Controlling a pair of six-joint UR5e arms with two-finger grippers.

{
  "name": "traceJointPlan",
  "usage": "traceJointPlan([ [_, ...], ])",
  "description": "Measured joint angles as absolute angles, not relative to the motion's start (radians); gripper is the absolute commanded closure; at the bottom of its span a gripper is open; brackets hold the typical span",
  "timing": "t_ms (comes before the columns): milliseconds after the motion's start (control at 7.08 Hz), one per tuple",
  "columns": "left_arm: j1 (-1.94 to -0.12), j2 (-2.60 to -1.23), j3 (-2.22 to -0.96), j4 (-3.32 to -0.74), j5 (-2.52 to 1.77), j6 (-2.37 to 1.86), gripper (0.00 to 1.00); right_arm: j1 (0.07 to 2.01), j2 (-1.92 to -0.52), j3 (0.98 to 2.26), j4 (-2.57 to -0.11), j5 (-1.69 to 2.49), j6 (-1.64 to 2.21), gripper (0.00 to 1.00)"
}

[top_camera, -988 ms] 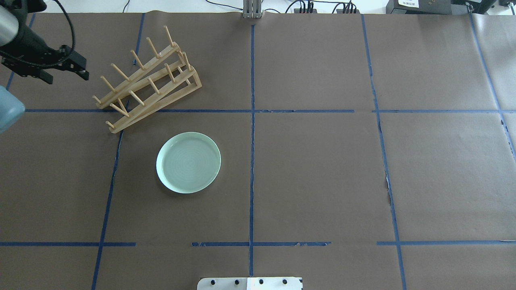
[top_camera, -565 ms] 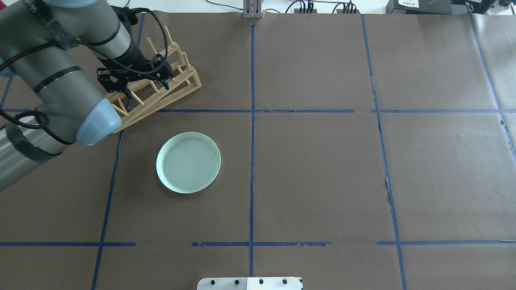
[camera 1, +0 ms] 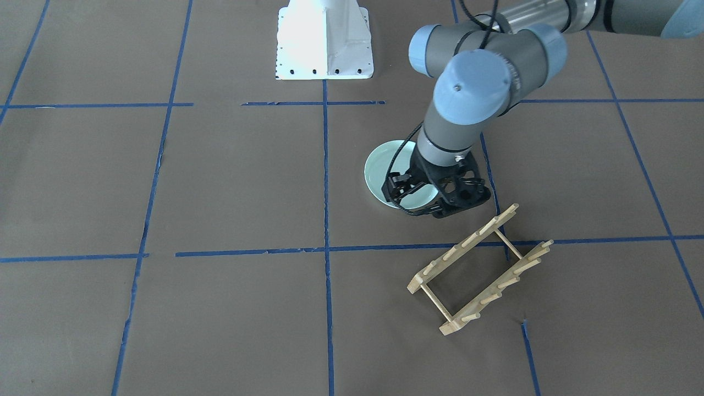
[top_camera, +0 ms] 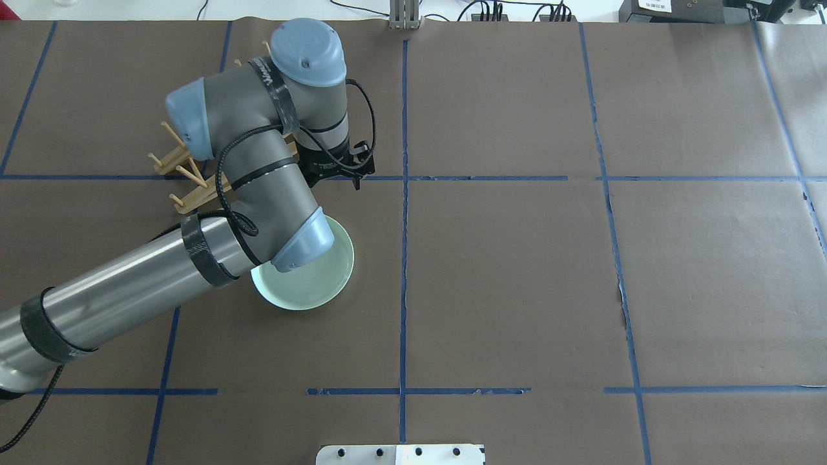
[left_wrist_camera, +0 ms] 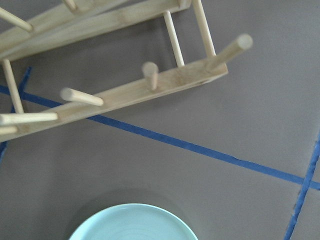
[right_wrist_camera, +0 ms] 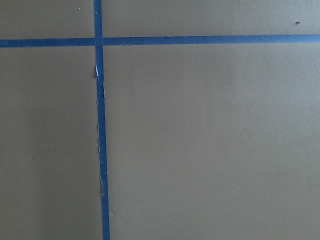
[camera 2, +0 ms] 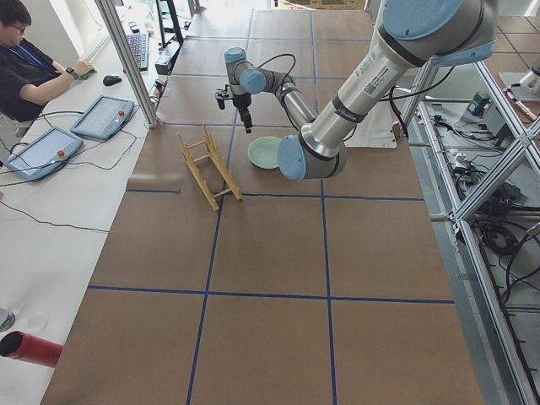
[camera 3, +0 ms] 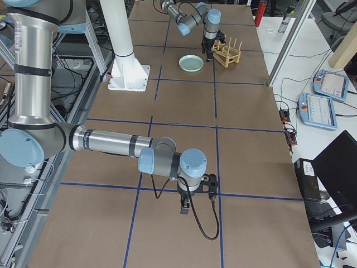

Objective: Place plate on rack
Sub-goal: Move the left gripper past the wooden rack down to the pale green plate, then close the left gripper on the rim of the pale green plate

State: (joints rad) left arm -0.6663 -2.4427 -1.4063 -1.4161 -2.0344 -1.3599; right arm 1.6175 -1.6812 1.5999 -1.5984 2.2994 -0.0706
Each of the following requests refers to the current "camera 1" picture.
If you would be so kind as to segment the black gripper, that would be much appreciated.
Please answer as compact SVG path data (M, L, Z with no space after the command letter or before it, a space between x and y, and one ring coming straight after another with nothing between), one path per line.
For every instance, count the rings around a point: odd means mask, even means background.
M400 205L405 196L425 196L435 199L438 189L430 181L426 168L428 163L419 150L413 150L405 173L388 173L383 183L384 199L392 205Z

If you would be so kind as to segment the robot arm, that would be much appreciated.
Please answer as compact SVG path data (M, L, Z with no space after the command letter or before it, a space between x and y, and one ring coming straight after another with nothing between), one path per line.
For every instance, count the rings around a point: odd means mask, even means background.
M495 5L487 18L421 27L408 48L412 67L435 78L432 100L404 173L382 171L380 201L437 218L491 198L472 147L493 119L563 69L565 34L596 30L663 39L702 33L701 1L524 1Z

